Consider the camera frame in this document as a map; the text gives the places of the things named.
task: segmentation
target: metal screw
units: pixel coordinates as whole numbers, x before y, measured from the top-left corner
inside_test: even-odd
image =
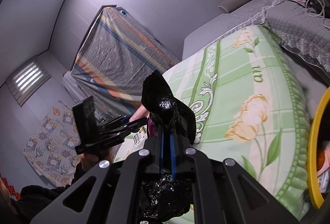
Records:
[[[110,165],[110,162],[107,160],[100,161],[100,163],[99,163],[100,168],[107,168],[107,167],[109,167],[109,165]]]
[[[147,149],[141,149],[141,150],[139,150],[139,155],[147,156],[147,155],[149,155],[149,151]]]
[[[228,166],[234,166],[236,162],[232,158],[227,158],[224,160],[224,163],[225,163],[225,165],[228,165]]]
[[[196,153],[196,150],[194,148],[186,148],[186,154],[194,155],[195,153]]]

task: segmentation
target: black plastic bag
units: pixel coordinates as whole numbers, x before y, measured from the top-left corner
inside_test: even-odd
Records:
[[[190,179],[178,181],[165,174],[160,180],[142,183],[140,209],[146,219],[163,222],[182,216],[189,211],[191,201]]]
[[[175,129],[177,136],[188,137],[190,144],[194,143],[195,114],[173,96],[158,71],[154,71],[143,82],[142,104],[150,112],[154,124],[162,124],[164,134],[165,130],[169,132]],[[140,212],[146,219],[163,222],[187,213],[192,200],[192,181],[176,180],[165,173],[160,180],[142,183]]]

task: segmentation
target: green leaf print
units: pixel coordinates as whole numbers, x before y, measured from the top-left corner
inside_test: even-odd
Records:
[[[255,39],[255,46],[257,46],[257,45],[259,44],[259,42],[260,42],[260,41],[259,41],[259,38],[256,38],[256,39]]]
[[[242,158],[243,158],[243,161],[244,161],[245,171],[248,172],[254,179],[256,179],[257,178],[257,173],[255,172],[255,169],[254,169],[253,165],[244,156],[242,156]]]
[[[253,53],[254,51],[250,48],[244,48],[244,50],[246,50],[248,53]]]
[[[268,154],[267,154],[266,166],[273,163],[276,160],[276,158],[280,155],[280,153],[281,153],[281,140],[282,140],[282,128],[277,133],[277,135],[275,136],[273,141],[270,143],[270,146],[269,146],[269,149],[268,149]]]

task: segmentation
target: yellow flower print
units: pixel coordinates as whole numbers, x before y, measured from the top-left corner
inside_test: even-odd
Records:
[[[128,150],[128,151],[126,152],[125,156],[122,158],[122,160],[125,160],[125,159],[128,157],[128,155],[130,155],[130,154],[131,154],[131,151]]]
[[[248,31],[244,31],[236,38],[233,48],[239,47],[251,41],[250,33]]]
[[[268,99],[263,94],[250,96],[240,106],[240,112],[235,116],[241,115],[242,120],[247,125],[258,125],[264,123],[268,118]]]
[[[249,126],[243,122],[241,118],[229,126],[225,138],[231,138],[238,142],[246,142],[254,139],[259,132],[259,127]]]

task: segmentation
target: gray quilted bedspread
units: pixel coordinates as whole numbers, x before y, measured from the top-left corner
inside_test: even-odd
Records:
[[[283,47],[330,72],[330,31],[322,25],[322,18],[308,16],[304,7],[292,1],[271,8],[266,16]],[[330,19],[325,24],[330,26]]]
[[[252,0],[230,14],[221,14],[189,34],[184,40],[182,59],[198,52],[222,34],[255,16],[274,0]]]

